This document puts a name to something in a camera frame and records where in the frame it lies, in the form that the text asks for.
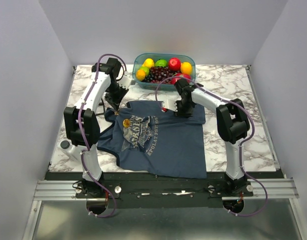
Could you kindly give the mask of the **blue printed tank top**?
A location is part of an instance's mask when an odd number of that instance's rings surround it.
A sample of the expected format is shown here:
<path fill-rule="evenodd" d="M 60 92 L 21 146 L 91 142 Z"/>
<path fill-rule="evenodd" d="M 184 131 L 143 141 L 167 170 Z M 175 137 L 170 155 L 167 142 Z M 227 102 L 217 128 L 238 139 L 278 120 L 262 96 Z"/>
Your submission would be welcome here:
<path fill-rule="evenodd" d="M 104 117 L 111 126 L 100 134 L 97 149 L 114 155 L 118 167 L 165 177 L 207 177 L 203 106 L 197 105 L 191 117 L 179 117 L 161 111 L 156 101 L 133 100 L 119 115 L 109 108 Z M 123 126 L 125 119 L 129 127 Z"/>

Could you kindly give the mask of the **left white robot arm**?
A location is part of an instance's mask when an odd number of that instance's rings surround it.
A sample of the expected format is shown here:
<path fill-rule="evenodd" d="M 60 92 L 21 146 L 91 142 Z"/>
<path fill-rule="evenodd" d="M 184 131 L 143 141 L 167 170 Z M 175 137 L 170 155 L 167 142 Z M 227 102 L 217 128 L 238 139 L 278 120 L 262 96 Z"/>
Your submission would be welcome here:
<path fill-rule="evenodd" d="M 125 75 L 124 61 L 114 54 L 106 57 L 107 62 L 98 60 L 92 67 L 91 80 L 80 99 L 74 106 L 64 109 L 66 139 L 58 146 L 69 158 L 81 162 L 82 177 L 90 181 L 87 192 L 94 198 L 100 197 L 105 190 L 104 184 L 99 182 L 103 171 L 97 155 L 101 130 L 96 111 L 102 99 L 117 111 L 131 84 Z"/>

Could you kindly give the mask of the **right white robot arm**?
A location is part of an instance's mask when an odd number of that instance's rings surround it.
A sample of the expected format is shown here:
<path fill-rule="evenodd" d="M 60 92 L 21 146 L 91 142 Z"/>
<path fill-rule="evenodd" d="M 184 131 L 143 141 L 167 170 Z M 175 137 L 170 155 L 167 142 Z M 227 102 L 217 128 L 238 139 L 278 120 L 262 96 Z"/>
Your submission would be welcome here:
<path fill-rule="evenodd" d="M 190 117 L 196 105 L 212 111 L 216 115 L 217 131 L 225 142 L 226 176 L 230 179 L 224 182 L 224 192 L 235 196 L 242 190 L 240 179 L 245 176 L 243 160 L 243 144 L 248 141 L 248 131 L 255 132 L 251 116 L 245 110 L 243 102 L 236 98 L 222 98 L 199 85 L 189 84 L 184 78 L 174 84 L 181 99 L 175 103 L 175 115 Z"/>

